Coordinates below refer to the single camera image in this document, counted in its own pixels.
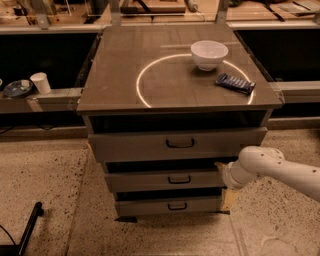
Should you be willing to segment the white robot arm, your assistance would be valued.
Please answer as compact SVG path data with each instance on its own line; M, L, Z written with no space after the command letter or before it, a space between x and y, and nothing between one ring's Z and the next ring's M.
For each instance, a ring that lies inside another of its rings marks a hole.
M238 191L264 177L273 178L301 194L320 202L320 168L289 161L276 148L248 146L236 160L215 163L225 188L220 209L230 211Z

